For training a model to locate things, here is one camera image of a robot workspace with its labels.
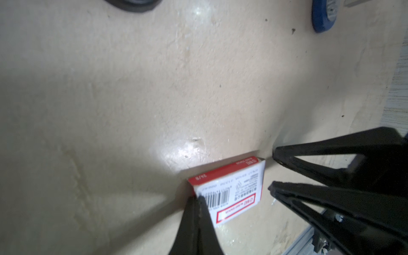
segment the black round object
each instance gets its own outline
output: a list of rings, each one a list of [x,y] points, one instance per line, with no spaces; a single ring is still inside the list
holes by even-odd
[[[153,10],[162,0],[106,0],[119,9],[130,12],[145,12]]]

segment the white label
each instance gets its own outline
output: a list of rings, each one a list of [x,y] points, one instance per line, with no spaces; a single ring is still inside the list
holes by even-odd
[[[261,199],[265,161],[194,186],[203,196],[214,226],[218,226],[256,205]]]

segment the cardboard box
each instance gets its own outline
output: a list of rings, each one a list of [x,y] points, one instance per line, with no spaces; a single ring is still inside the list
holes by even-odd
[[[255,206],[262,196],[265,160],[249,157],[190,178],[195,194],[206,199],[214,227]]]

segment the small box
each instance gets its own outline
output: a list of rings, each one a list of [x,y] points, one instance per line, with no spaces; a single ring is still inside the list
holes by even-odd
[[[249,157],[190,178],[207,202],[214,227],[255,206],[262,196],[265,160]]]

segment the red stripe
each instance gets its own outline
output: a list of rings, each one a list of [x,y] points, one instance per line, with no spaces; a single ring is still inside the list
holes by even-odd
[[[214,179],[217,179],[221,176],[233,173],[235,171],[244,169],[248,166],[251,166],[253,164],[259,163],[259,160],[257,157],[248,157],[244,160],[240,160],[238,162],[214,169],[212,171],[209,171],[205,174],[197,175],[194,177],[191,177],[188,181],[191,185],[201,185],[206,182],[212,181]]]
[[[231,208],[231,207],[235,206],[236,204],[241,203],[241,202],[242,202],[242,201],[244,201],[245,199],[248,199],[249,197],[252,197],[252,196],[254,196],[254,201],[253,201],[252,203],[247,204],[247,205],[246,205],[246,206],[244,206],[243,208],[241,208],[241,209],[239,209],[238,211],[234,212],[233,214],[231,214],[231,215],[229,215],[229,216],[225,217],[224,219],[222,219],[222,220],[218,220],[218,216],[219,216],[220,212],[226,211],[226,210],[228,210],[229,208]],[[256,199],[256,193],[254,193],[254,194],[252,194],[252,195],[250,195],[250,196],[248,196],[248,197],[244,198],[243,200],[241,200],[241,201],[239,201],[239,202],[237,202],[237,203],[233,204],[232,206],[230,206],[230,207],[228,207],[228,208],[225,208],[224,210],[221,210],[221,211],[217,212],[217,219],[216,219],[217,224],[218,224],[218,223],[220,223],[220,222],[221,222],[221,221],[223,221],[223,220],[226,220],[226,219],[228,219],[228,218],[230,218],[230,217],[234,216],[235,214],[237,214],[237,213],[239,213],[240,211],[244,210],[244,209],[245,209],[245,208],[247,208],[248,206],[250,206],[250,205],[254,204],[254,203],[255,203],[255,199]]]

